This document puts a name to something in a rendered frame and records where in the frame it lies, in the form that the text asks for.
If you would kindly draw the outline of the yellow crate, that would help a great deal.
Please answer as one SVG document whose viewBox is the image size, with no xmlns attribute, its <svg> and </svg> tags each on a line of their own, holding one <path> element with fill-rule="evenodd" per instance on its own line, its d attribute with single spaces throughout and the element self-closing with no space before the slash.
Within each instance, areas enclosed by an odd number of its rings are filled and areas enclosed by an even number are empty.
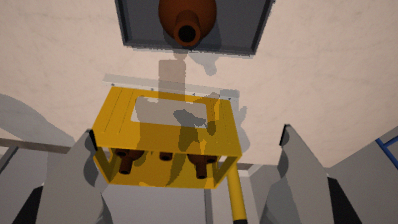
<svg viewBox="0 0 398 224">
<path fill-rule="evenodd" d="M 118 185 L 216 189 L 242 157 L 230 100 L 112 86 L 92 129 Z M 110 147 L 109 161 L 102 147 Z M 115 148 L 145 152 L 124 175 Z M 159 152 L 173 153 L 172 160 L 160 160 Z M 217 156 L 206 165 L 207 178 L 196 178 L 187 154 Z M 231 157 L 219 168 L 221 156 Z"/>
</svg>

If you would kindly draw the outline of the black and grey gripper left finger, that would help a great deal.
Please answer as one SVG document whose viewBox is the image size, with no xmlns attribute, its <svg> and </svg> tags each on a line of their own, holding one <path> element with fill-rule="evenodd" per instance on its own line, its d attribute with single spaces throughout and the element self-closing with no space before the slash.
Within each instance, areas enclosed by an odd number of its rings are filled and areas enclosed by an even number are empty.
<svg viewBox="0 0 398 224">
<path fill-rule="evenodd" d="M 12 224 L 113 224 L 95 188 L 96 151 L 93 129 L 86 130 L 43 184 L 33 189 Z"/>
</svg>

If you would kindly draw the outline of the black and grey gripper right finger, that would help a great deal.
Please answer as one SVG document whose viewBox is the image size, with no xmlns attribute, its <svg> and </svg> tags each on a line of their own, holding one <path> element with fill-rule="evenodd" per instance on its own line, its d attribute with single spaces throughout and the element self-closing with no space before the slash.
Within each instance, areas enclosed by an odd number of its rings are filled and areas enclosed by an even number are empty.
<svg viewBox="0 0 398 224">
<path fill-rule="evenodd" d="M 362 224 L 350 201 L 290 124 L 259 224 Z"/>
</svg>

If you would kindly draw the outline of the dark grey tray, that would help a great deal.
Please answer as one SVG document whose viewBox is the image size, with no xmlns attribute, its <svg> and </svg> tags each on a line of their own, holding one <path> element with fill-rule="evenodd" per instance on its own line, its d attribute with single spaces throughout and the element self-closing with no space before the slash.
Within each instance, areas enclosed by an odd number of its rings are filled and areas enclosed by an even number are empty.
<svg viewBox="0 0 398 224">
<path fill-rule="evenodd" d="M 159 0 L 114 0 L 123 46 L 156 47 L 255 55 L 274 0 L 215 0 L 211 32 L 195 45 L 178 44 L 163 29 Z"/>
</svg>

